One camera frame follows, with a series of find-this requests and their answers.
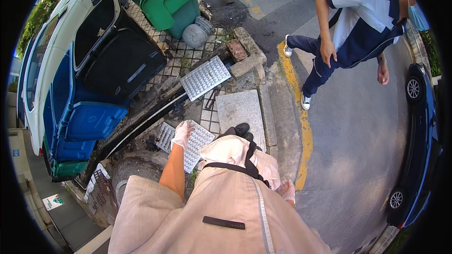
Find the sign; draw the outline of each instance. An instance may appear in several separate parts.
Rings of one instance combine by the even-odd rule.
[[[44,203],[47,211],[55,209],[56,207],[64,204],[63,200],[58,196],[58,194],[44,198],[42,200],[42,203]]]

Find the pink garment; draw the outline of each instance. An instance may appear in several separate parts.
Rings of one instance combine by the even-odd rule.
[[[245,167],[245,157],[250,142],[245,138],[235,135],[227,135],[218,138],[206,147],[199,149],[199,154],[204,161],[200,162],[202,169],[207,163],[221,162]],[[264,180],[268,180],[270,188],[276,190],[280,184],[278,163],[272,156],[255,150],[250,161],[256,165],[259,174]]]

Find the face mask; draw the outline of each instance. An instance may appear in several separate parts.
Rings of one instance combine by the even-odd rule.
[[[408,17],[418,31],[426,31],[430,28],[419,5],[416,3],[414,6],[411,6],[410,0],[408,0]]]

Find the sneaker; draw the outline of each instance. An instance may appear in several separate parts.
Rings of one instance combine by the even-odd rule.
[[[304,110],[309,110],[309,106],[311,105],[311,98],[306,97],[305,94],[302,92],[302,107]]]
[[[289,35],[286,35],[286,39],[284,40],[284,55],[286,56],[286,57],[291,57],[292,56],[292,48],[290,48],[290,47],[288,47],[288,45],[287,45],[287,37],[288,37]]]

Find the disposable glove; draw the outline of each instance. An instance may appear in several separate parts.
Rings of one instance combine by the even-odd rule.
[[[284,200],[292,200],[295,204],[295,186],[293,186],[291,180],[281,183],[278,191]]]
[[[171,149],[173,149],[173,144],[178,144],[187,150],[187,145],[189,143],[189,136],[195,130],[195,124],[191,120],[185,120],[176,127],[176,135],[171,139]]]

